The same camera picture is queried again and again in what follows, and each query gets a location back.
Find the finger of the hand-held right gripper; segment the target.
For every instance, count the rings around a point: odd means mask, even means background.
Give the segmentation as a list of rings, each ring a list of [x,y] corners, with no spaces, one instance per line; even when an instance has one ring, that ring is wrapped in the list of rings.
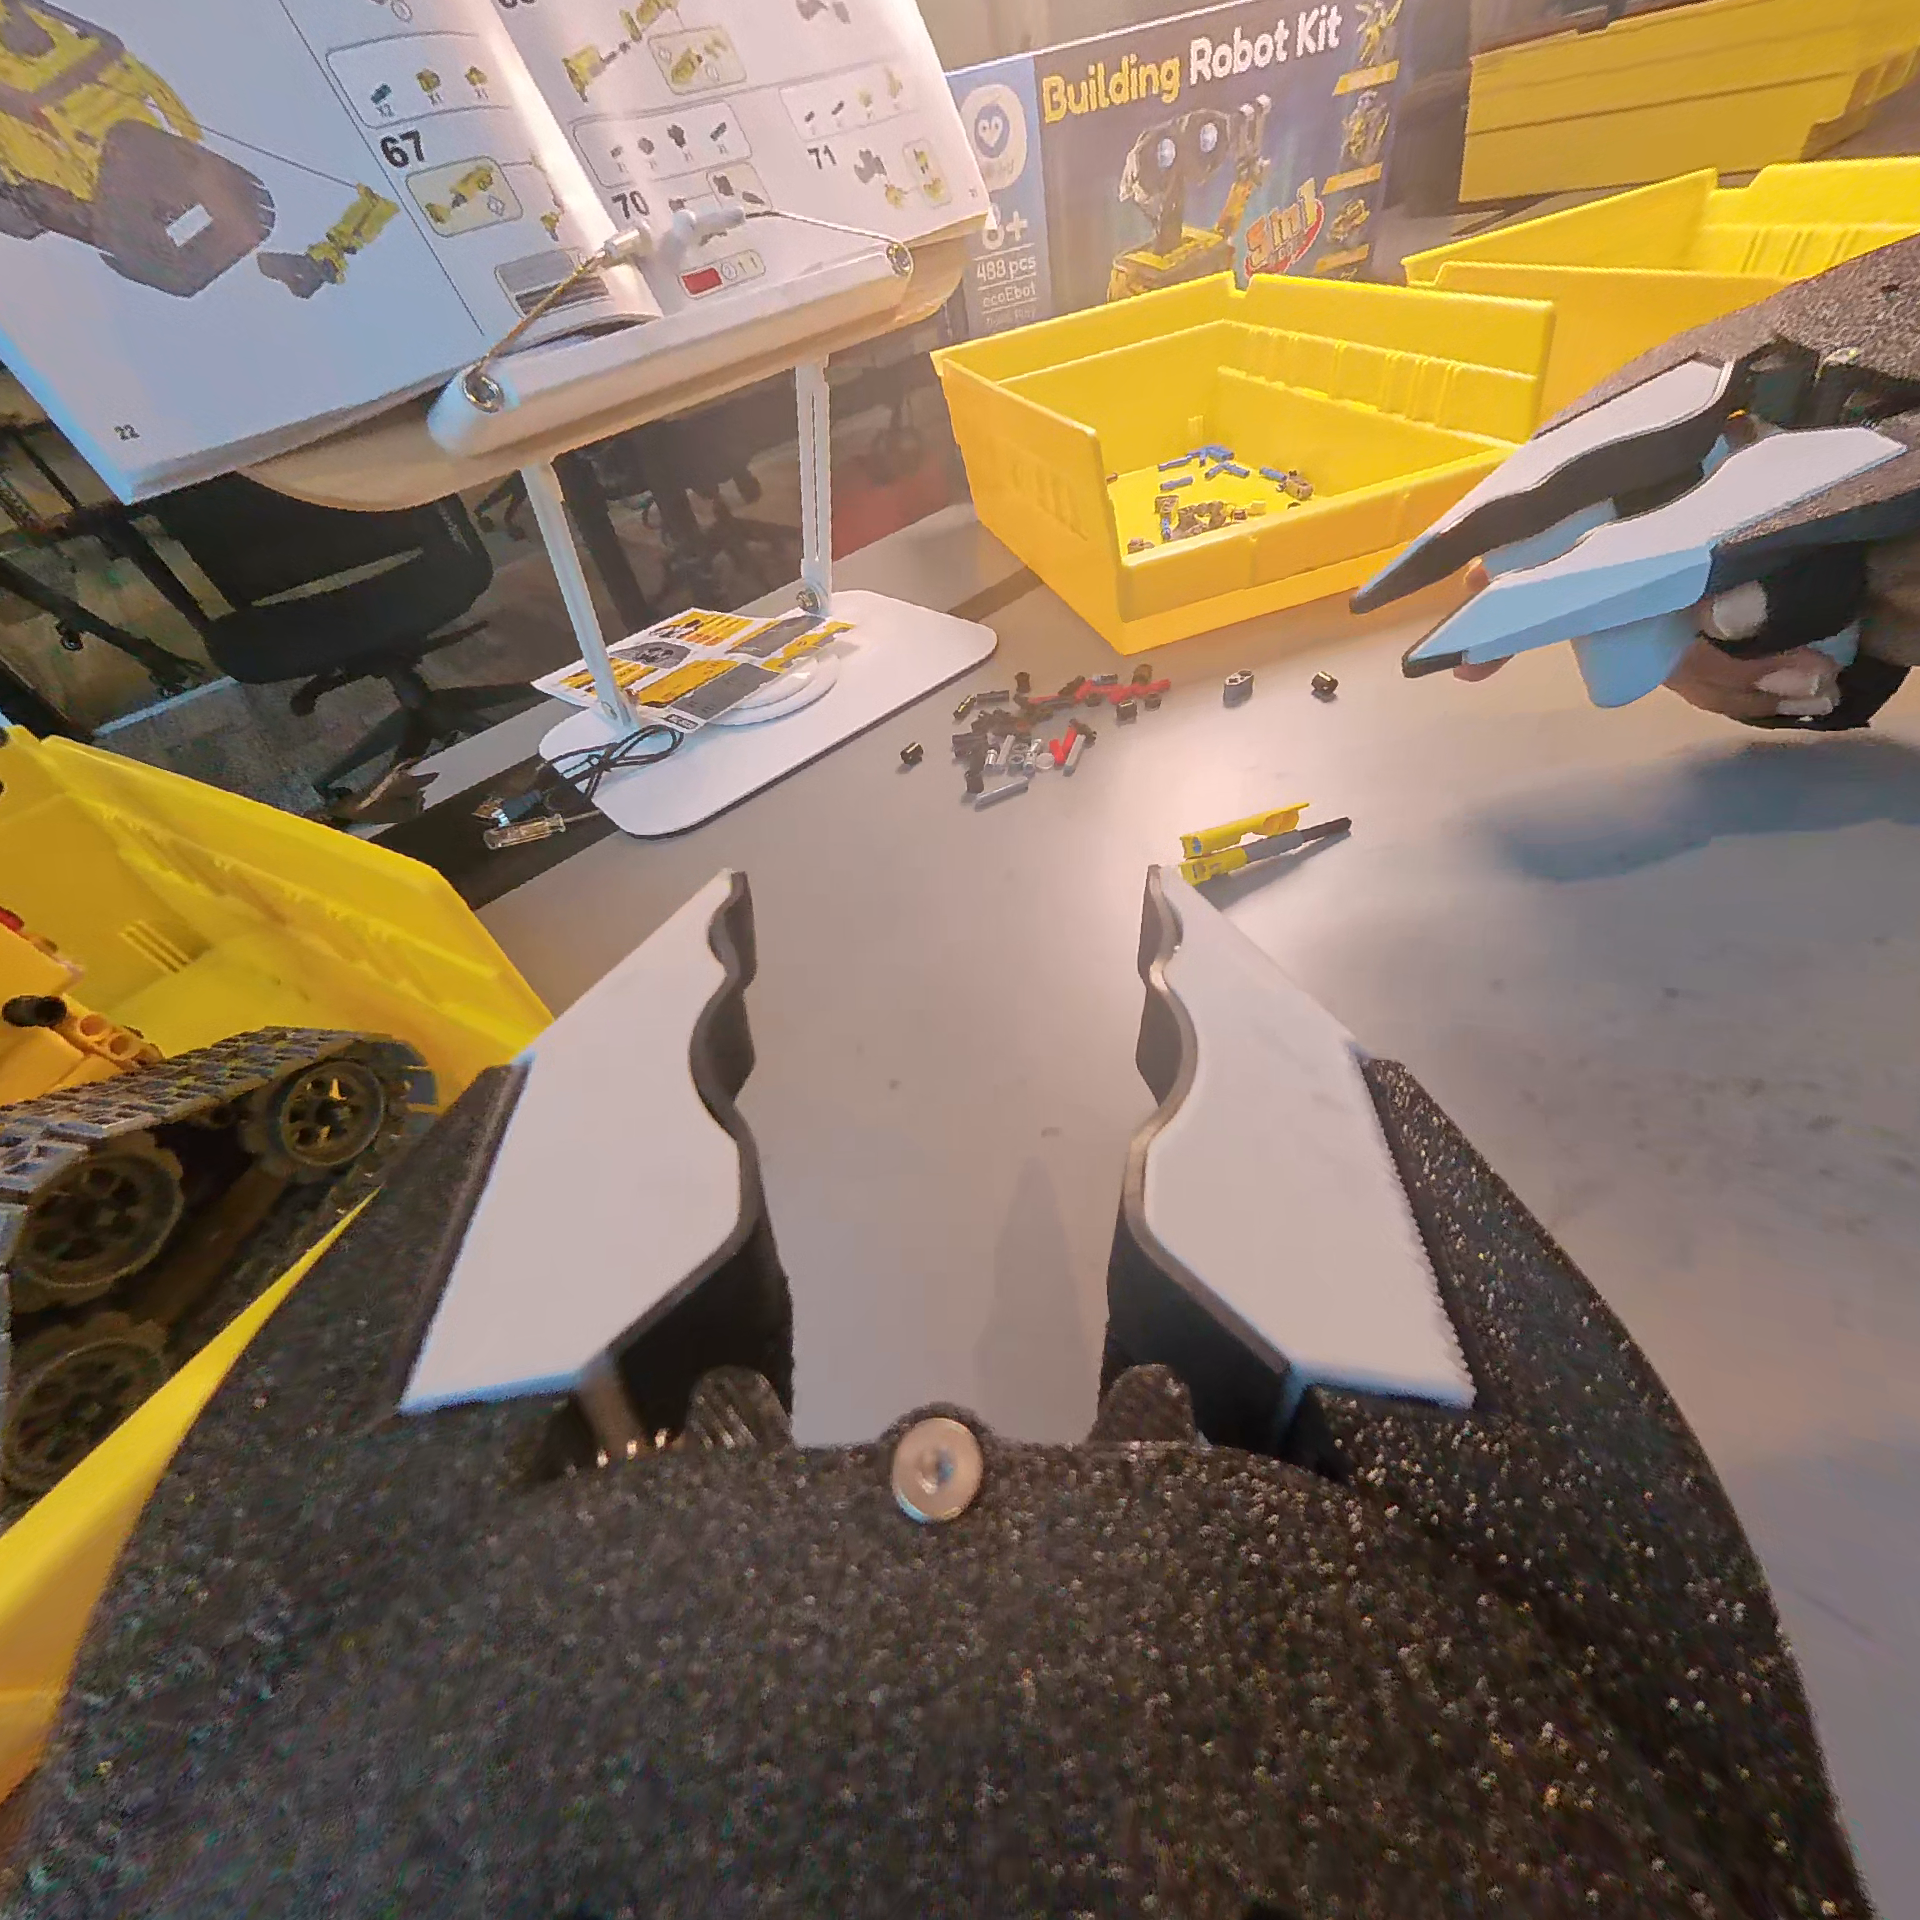
[[[1736,411],[1736,387],[1740,363],[1689,359],[1546,423],[1363,585],[1350,608],[1369,614],[1397,603],[1476,558],[1698,467]]]
[[[1587,646],[1587,678],[1662,678],[1702,600],[1813,547],[1907,535],[1907,423],[1777,430],[1689,492],[1585,530],[1554,558],[1493,575],[1404,656],[1409,678],[1531,651]]]

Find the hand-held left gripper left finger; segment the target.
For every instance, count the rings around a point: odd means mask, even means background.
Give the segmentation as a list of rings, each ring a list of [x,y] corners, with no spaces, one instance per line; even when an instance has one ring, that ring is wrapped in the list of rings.
[[[517,1058],[405,1416],[564,1399],[601,1460],[793,1443],[793,1296],[739,1111],[754,973],[724,869]]]

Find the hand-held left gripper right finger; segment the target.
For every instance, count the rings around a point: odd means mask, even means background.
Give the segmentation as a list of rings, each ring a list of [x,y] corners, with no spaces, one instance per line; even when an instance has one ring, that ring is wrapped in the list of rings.
[[[1162,1363],[1203,1441],[1279,1454],[1313,1388],[1462,1415],[1476,1377],[1369,1085],[1372,1053],[1165,865],[1142,879],[1112,1372]]]

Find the yellow brick arm with axle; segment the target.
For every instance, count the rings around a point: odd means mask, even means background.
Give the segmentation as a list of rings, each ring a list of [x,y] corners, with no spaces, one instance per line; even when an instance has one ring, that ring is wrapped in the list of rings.
[[[1339,816],[1311,823],[1304,818],[1308,808],[1308,802],[1269,807],[1212,828],[1185,833],[1180,874],[1198,889],[1351,833],[1351,818]]]

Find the grey desk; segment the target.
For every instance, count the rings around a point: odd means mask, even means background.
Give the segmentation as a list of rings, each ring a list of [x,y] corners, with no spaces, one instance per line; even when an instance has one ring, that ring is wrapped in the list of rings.
[[[1591,708],[1563,651],[1409,681],[1445,603],[1180,642],[1162,708],[986,808],[955,684],[686,834],[489,853],[472,807],[536,751],[526,710],[434,758],[402,843],[552,1011],[745,869],[798,1433],[951,1399],[1066,1441],[1152,1107],[1146,865],[1263,802],[1350,816],[1212,902],[1414,1070],[1657,1362],[1765,1558],[1870,1896],[1917,1917],[1917,684],[1803,737]]]

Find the person's right hand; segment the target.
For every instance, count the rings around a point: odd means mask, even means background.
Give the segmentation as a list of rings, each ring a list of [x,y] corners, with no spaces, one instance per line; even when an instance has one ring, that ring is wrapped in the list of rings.
[[[1747,580],[1693,611],[1696,641],[1667,684],[1693,708],[1740,725],[1798,725],[1834,710],[1841,661],[1819,646],[1736,659],[1723,641],[1754,641],[1766,624],[1766,587]]]

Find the heap of blue tan pieces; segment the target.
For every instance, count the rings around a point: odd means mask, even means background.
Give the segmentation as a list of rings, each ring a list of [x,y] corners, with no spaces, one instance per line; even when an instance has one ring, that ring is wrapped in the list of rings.
[[[1191,541],[1315,499],[1304,467],[1243,464],[1228,445],[1203,445],[1152,467],[1149,531],[1138,541]]]

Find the yellow tracked brick robot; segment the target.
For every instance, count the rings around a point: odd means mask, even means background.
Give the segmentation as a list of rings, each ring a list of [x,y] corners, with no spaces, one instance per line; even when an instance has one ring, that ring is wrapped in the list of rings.
[[[179,1053],[4,911],[4,1491],[40,1497],[196,1348],[287,1209],[362,1199],[438,1114],[412,1045],[256,1027]]]

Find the pile of black red pieces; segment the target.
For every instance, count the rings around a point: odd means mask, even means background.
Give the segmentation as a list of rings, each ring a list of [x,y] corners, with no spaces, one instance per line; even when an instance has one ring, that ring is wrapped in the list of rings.
[[[1023,673],[1013,689],[970,692],[955,706],[951,759],[965,802],[991,807],[1039,778],[1068,778],[1101,730],[1138,725],[1165,706],[1174,678],[1152,665],[1070,674],[1054,689]]]

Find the yellow black sticker sheet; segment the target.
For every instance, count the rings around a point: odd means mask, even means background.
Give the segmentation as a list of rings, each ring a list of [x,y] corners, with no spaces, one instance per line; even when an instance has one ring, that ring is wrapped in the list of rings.
[[[611,681],[627,730],[675,735],[714,725],[761,725],[818,701],[836,681],[836,646],[849,620],[786,611],[684,611],[613,641]]]

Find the white book stand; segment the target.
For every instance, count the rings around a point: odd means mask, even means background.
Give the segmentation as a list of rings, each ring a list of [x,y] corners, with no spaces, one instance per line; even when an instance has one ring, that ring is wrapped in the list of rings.
[[[936,236],[903,240],[773,204],[672,212],[659,229],[617,231],[580,272],[684,278],[720,268],[712,246],[766,224],[846,238],[853,248],[783,280],[761,278],[743,301],[696,295],[627,331],[538,348],[523,348],[512,331],[431,400],[397,403],[265,459],[253,476],[318,506],[399,509],[517,470],[590,681],[587,701],[547,730],[538,755],[627,834],[693,828],[951,684],[995,651],[995,633],[981,620],[836,587],[831,558],[831,356],[932,315],[957,288],[982,222],[982,212],[968,212]],[[780,371],[793,371],[803,517],[792,611],[853,624],[853,636],[836,646],[836,681],[807,708],[761,725],[627,730],[555,459]]]

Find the large black office chair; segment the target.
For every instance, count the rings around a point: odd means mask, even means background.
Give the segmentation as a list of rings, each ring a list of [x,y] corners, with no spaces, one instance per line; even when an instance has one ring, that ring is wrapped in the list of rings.
[[[423,659],[485,631],[472,608],[493,558],[459,496],[412,509],[331,509],[230,474],[158,496],[158,526],[230,603],[207,624],[217,670],[241,684],[293,681],[292,710],[379,681],[397,708],[314,778],[337,799],[351,772],[399,767],[521,708],[526,684],[431,684]]]

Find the red crate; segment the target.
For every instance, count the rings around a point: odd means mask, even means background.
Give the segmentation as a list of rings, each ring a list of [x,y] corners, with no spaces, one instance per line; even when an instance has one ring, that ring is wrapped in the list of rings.
[[[836,459],[831,476],[831,555],[849,558],[951,506],[951,464],[923,445],[871,445]]]

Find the black metal rack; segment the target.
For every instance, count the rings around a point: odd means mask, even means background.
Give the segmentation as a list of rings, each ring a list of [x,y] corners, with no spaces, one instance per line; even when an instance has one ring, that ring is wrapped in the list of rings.
[[[61,651],[109,646],[154,697],[217,678],[207,611],[123,506],[23,395],[4,395],[4,593],[50,617]]]

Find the open building instruction booklet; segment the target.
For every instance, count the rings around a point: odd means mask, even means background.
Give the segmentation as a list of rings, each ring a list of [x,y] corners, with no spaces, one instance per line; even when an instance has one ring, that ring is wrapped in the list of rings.
[[[4,3],[4,363],[117,499],[485,476],[932,313],[986,212],[915,3]]]

